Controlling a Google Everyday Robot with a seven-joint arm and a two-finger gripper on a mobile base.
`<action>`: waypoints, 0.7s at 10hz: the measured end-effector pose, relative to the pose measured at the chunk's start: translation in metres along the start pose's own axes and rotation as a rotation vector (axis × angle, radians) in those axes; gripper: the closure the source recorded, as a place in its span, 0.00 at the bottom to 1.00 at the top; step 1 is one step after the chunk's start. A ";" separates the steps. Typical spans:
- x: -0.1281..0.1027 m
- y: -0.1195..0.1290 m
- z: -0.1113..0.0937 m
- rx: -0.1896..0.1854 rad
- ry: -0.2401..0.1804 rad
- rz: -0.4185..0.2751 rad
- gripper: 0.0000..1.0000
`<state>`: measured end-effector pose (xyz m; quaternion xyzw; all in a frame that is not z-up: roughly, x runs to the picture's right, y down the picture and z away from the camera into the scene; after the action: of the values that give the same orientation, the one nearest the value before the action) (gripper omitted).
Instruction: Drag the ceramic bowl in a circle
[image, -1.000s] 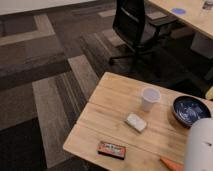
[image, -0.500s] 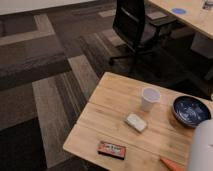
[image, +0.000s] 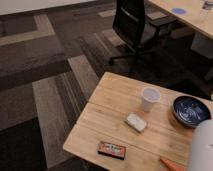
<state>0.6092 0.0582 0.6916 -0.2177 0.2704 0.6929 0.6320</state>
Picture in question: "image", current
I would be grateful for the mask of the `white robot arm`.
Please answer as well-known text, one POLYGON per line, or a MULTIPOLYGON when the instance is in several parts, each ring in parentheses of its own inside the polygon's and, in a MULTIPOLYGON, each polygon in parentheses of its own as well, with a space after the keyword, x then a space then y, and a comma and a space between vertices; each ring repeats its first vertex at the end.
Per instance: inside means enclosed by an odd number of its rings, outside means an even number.
POLYGON ((195 129, 187 171, 213 171, 213 120, 206 120, 195 129))

